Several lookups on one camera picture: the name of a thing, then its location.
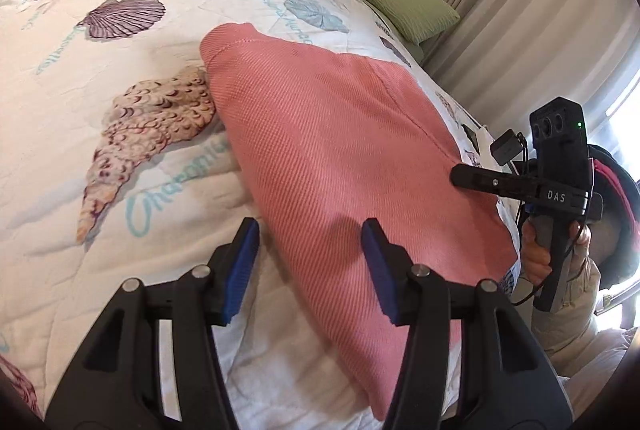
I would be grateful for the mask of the beige sleeve forearm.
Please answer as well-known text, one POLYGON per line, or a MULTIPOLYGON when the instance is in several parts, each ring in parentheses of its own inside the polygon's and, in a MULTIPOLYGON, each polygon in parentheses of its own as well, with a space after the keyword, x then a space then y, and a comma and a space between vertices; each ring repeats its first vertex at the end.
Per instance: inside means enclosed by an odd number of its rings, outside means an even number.
POLYGON ((580 416, 598 397, 629 349, 637 329, 598 328, 596 307, 601 274, 586 242, 574 248, 577 274, 567 281, 561 309, 533 310, 532 332, 580 416))

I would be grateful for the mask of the person's right hand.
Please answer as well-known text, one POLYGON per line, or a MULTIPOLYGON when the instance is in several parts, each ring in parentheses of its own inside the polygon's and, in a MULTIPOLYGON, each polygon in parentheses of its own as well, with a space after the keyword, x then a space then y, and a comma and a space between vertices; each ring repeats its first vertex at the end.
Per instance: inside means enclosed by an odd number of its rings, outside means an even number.
MULTIPOLYGON (((570 226, 570 238, 576 239, 572 260, 570 260, 570 274, 568 274, 571 280, 582 272, 582 267, 588 258, 590 229, 588 226, 582 228, 578 222, 573 222, 570 226)), ((538 244, 536 228, 529 220, 522 227, 521 259, 525 278, 534 286, 542 284, 551 273, 549 251, 538 244)))

